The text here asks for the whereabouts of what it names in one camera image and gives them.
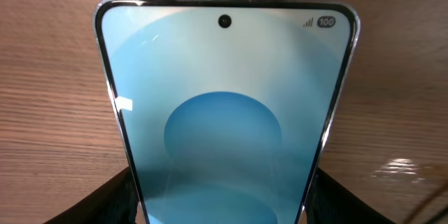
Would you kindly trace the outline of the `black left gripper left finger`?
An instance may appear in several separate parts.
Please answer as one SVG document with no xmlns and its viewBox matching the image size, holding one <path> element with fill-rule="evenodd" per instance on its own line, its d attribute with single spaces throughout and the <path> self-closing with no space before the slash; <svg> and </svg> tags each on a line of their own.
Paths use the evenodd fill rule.
<svg viewBox="0 0 448 224">
<path fill-rule="evenodd" d="M 135 224 L 139 197 L 130 168 L 45 224 Z"/>
</svg>

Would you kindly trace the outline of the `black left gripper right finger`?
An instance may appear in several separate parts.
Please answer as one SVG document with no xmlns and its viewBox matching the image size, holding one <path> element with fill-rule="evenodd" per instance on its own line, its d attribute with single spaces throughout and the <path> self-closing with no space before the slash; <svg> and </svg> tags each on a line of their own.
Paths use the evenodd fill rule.
<svg viewBox="0 0 448 224">
<path fill-rule="evenodd" d="M 394 224 L 320 168 L 305 211 L 309 224 Z"/>
</svg>

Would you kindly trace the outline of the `Galaxy S25 smartphone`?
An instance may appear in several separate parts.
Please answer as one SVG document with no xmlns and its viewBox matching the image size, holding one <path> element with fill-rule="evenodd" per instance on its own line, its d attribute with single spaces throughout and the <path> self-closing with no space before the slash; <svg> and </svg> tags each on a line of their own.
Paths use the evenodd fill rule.
<svg viewBox="0 0 448 224">
<path fill-rule="evenodd" d="M 147 223 L 296 223 L 361 21 L 340 1 L 102 0 L 93 27 Z"/>
</svg>

